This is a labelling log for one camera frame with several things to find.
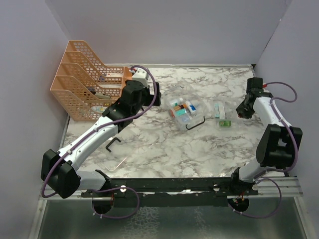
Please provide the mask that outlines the small green box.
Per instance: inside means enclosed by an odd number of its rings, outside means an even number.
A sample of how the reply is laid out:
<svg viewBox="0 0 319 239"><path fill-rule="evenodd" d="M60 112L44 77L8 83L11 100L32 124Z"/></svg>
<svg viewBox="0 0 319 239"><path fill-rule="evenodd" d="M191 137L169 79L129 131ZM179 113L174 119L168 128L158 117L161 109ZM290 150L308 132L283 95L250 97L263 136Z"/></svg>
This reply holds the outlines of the small green box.
<svg viewBox="0 0 319 239"><path fill-rule="evenodd" d="M219 122L219 127L231 127L231 121L230 120L221 120Z"/></svg>

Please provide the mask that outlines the brown syrup bottle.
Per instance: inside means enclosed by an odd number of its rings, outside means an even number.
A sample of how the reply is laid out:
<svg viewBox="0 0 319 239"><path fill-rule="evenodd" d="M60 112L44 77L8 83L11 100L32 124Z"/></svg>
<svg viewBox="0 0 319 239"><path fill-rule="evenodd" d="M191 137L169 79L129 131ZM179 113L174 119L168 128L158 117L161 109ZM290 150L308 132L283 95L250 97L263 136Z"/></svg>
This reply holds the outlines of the brown syrup bottle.
<svg viewBox="0 0 319 239"><path fill-rule="evenodd" d="M183 110L183 109L185 109L185 104L177 105L173 109L174 109L175 112Z"/></svg>

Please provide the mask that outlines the blue white tube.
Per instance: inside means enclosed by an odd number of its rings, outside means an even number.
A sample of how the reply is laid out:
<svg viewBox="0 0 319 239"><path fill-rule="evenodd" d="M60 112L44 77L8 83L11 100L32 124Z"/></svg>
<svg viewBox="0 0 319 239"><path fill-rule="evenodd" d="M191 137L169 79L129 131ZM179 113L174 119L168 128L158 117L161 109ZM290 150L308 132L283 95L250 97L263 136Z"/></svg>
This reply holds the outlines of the blue white tube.
<svg viewBox="0 0 319 239"><path fill-rule="evenodd" d="M195 106L191 103L191 101L187 100L185 101L185 104L192 115L194 115L197 112Z"/></svg>

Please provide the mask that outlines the clear compartment tray insert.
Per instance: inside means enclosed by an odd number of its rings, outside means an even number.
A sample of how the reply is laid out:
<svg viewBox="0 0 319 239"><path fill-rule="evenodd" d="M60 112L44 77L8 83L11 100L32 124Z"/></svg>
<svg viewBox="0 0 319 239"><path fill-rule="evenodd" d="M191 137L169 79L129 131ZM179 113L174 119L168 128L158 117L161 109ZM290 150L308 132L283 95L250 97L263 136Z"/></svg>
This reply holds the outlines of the clear compartment tray insert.
<svg viewBox="0 0 319 239"><path fill-rule="evenodd" d="M232 99L219 98L212 103L213 117L218 130L235 130L238 128L236 107L237 102Z"/></svg>

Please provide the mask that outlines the clear medicine kit box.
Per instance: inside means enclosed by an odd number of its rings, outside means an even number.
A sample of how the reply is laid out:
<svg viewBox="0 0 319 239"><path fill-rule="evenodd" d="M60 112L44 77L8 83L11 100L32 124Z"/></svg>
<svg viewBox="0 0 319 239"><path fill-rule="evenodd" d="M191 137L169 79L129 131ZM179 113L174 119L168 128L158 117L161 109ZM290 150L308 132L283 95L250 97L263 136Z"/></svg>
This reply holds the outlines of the clear medicine kit box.
<svg viewBox="0 0 319 239"><path fill-rule="evenodd" d="M202 98L199 96L197 91L188 83L182 83L175 87L170 88L165 91L162 95L163 103L165 109L168 111L169 116L176 124L177 128L186 131L192 130L206 121L206 115L208 113L208 109ZM176 98L183 98L183 102L180 104L185 104L185 101L189 100L195 106L197 112L192 115L188 110L186 104L185 109L187 110L187 114L192 117L192 121L190 123L190 128L181 127L179 118L175 115L174 107L172 107L169 102Z"/></svg>

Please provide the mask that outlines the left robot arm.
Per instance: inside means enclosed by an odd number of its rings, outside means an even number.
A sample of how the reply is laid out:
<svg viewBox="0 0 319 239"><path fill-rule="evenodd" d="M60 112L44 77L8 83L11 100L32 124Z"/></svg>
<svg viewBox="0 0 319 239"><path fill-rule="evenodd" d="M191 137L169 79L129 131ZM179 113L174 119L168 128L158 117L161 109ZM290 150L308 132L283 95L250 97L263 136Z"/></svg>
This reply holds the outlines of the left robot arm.
<svg viewBox="0 0 319 239"><path fill-rule="evenodd" d="M150 93L139 81L129 80L122 95L107 107L97 121L85 133L69 145L54 151L47 150L42 158L40 178L43 180L41 196L49 198L45 188L49 186L54 195L65 199L77 190L93 190L98 196L110 191L108 176L99 170L79 173L84 161L105 141L116 136L133 120L142 116L152 106L160 106L160 85L153 82Z"/></svg>

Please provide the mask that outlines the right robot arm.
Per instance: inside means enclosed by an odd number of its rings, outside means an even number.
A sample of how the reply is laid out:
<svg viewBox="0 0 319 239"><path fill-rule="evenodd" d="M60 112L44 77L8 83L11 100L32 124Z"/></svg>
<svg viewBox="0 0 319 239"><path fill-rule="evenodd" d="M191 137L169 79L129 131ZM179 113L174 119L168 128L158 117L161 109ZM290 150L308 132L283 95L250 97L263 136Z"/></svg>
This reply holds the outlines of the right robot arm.
<svg viewBox="0 0 319 239"><path fill-rule="evenodd" d="M264 88L262 78L247 80L246 96L237 107L240 118L250 119L257 114L266 127L256 149L255 158L231 174L229 189L235 195L251 189L256 180L268 172L287 173L298 161L303 132L293 127L276 106L277 98Z"/></svg>

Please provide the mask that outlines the white plastic bottle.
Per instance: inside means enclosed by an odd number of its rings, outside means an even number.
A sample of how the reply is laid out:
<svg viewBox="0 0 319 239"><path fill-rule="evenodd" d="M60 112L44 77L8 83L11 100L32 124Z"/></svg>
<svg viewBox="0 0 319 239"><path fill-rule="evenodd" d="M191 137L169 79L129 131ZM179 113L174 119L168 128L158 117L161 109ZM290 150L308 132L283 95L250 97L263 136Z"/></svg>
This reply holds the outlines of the white plastic bottle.
<svg viewBox="0 0 319 239"><path fill-rule="evenodd" d="M176 98L169 102L172 107L176 107L183 102L183 98Z"/></svg>

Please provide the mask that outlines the teal bandage packet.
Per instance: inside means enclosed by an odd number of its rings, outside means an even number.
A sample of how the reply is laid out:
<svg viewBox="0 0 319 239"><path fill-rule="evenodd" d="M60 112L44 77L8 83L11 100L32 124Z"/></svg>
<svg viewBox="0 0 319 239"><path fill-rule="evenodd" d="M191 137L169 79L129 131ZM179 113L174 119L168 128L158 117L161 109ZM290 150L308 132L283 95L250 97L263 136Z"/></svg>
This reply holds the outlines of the teal bandage packet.
<svg viewBox="0 0 319 239"><path fill-rule="evenodd" d="M182 116L184 116L184 115L187 115L187 110L186 110L186 109L180 109L180 110L178 110L178 111L175 111L175 115L176 115L177 117L182 117Z"/></svg>

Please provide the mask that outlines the clear teal pad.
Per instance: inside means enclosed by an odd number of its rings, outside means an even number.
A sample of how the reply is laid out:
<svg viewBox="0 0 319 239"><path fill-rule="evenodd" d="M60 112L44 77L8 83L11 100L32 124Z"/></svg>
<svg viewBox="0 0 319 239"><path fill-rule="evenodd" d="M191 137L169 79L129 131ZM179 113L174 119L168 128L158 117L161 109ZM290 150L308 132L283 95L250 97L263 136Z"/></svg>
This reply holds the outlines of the clear teal pad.
<svg viewBox="0 0 319 239"><path fill-rule="evenodd" d="M226 119L225 116L225 108L222 103L215 103L214 104L214 112L215 112L215 118L224 120Z"/></svg>

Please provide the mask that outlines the blue white gauze packet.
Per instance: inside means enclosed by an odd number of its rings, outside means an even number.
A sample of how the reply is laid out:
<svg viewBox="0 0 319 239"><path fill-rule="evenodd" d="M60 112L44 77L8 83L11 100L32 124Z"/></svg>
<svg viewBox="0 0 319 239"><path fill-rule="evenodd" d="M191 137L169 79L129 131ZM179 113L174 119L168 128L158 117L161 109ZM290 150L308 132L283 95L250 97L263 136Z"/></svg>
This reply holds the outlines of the blue white gauze packet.
<svg viewBox="0 0 319 239"><path fill-rule="evenodd" d="M178 117L180 120L181 127L190 128L190 123L192 121L192 117L188 114L183 114Z"/></svg>

